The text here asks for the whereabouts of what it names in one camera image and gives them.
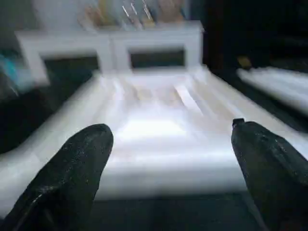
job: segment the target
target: white table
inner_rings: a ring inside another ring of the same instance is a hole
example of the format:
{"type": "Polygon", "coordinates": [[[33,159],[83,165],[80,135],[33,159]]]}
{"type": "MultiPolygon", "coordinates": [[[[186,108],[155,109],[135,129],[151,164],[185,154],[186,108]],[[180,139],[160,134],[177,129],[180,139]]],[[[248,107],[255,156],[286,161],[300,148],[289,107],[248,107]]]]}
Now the white table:
{"type": "Polygon", "coordinates": [[[285,137],[307,158],[304,135],[205,67],[97,74],[20,147],[0,156],[0,215],[69,137],[96,123],[115,136],[98,200],[245,190],[231,145],[239,117],[285,137]]]}

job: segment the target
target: wall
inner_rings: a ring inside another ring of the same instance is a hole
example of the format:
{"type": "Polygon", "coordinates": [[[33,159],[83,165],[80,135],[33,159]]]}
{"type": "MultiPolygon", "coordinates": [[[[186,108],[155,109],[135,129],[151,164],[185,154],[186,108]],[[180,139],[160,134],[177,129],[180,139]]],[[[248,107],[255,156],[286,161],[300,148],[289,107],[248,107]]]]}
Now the wall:
{"type": "Polygon", "coordinates": [[[38,29],[31,0],[1,0],[0,3],[0,49],[18,49],[14,32],[21,29],[38,29]]]}

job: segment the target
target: item on shelf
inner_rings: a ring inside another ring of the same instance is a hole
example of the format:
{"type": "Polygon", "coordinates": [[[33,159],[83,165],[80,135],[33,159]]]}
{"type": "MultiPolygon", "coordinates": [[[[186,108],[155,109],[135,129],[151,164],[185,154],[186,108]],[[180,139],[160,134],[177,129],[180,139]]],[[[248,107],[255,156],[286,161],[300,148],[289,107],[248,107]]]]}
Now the item on shelf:
{"type": "Polygon", "coordinates": [[[150,8],[145,0],[142,0],[141,22],[143,26],[154,26],[155,25],[150,8]]]}
{"type": "Polygon", "coordinates": [[[159,12],[158,21],[163,23],[182,22],[183,0],[157,0],[159,12]]]}
{"type": "Polygon", "coordinates": [[[122,5],[123,13],[124,13],[124,22],[127,25],[127,22],[133,25],[137,29],[142,28],[141,21],[139,19],[140,14],[137,12],[134,1],[123,1],[122,5]]]}
{"type": "Polygon", "coordinates": [[[101,21],[104,26],[111,26],[116,24],[110,16],[108,10],[110,7],[108,7],[107,0],[99,0],[98,8],[101,16],[101,21]]]}

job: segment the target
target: white furniture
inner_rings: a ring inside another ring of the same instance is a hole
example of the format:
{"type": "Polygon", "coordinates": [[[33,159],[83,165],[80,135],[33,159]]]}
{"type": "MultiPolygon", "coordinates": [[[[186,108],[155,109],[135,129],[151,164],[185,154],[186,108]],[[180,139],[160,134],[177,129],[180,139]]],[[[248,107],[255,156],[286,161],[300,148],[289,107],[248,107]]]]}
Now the white furniture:
{"type": "Polygon", "coordinates": [[[186,67],[202,63],[203,28],[199,22],[158,25],[141,31],[113,27],[97,33],[21,31],[17,37],[35,84],[49,83],[44,58],[50,57],[97,55],[102,73],[131,70],[131,51],[183,49],[186,67]]]}
{"type": "Polygon", "coordinates": [[[106,123],[115,143],[96,199],[245,190],[231,145],[234,118],[285,137],[305,158],[308,141],[205,67],[97,75],[17,149],[0,155],[5,216],[65,141],[106,123]]]}
{"type": "Polygon", "coordinates": [[[238,70],[246,83],[308,115],[308,75],[273,67],[238,70]]]}
{"type": "Polygon", "coordinates": [[[42,32],[18,32],[17,37],[36,85],[49,84],[44,58],[94,55],[98,58],[102,72],[113,69],[113,53],[108,34],[70,32],[67,35],[49,35],[42,32]]]}

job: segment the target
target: floor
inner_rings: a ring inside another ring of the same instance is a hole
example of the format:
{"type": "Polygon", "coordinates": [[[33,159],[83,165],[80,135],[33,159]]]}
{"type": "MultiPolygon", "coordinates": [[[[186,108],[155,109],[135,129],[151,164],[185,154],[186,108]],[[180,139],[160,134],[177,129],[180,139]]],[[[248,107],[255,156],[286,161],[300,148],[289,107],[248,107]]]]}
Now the floor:
{"type": "Polygon", "coordinates": [[[258,231],[237,193],[99,201],[89,231],[258,231]]]}

